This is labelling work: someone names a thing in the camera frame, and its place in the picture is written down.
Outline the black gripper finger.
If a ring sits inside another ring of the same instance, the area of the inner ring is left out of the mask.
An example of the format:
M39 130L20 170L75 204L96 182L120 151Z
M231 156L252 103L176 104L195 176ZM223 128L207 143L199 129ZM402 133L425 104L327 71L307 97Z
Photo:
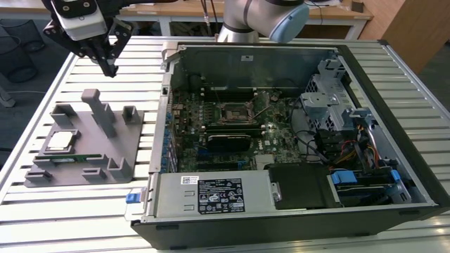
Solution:
M100 66L103 74L109 76L109 41L107 40L105 35L73 41L55 21L48 23L43 30L43 34L75 55L79 57L88 57L91 61Z
M105 39L103 46L104 56L101 57L101 70L108 77L116 76L117 66L115 61L131 39L133 30L135 26L131 22L112 18L109 34L115 35L116 41L111 44L109 39Z

